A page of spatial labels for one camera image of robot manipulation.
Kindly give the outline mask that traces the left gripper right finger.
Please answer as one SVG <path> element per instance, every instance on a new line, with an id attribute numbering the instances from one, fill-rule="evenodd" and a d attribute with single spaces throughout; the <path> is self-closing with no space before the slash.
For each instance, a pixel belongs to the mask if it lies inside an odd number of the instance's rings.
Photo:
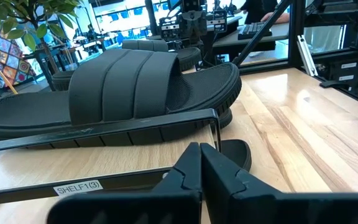
<path id="1" fill-rule="evenodd" d="M 358 193 L 285 193 L 209 144 L 201 144 L 203 192 L 211 223 L 358 223 Z"/>

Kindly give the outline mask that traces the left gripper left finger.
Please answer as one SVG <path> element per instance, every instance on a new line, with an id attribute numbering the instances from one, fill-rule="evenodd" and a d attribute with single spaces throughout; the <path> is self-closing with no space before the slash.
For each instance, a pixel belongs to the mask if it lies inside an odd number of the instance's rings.
<path id="1" fill-rule="evenodd" d="M 149 192 L 77 194 L 55 204 L 47 223 L 200 223 L 201 149 L 192 142 Z"/>

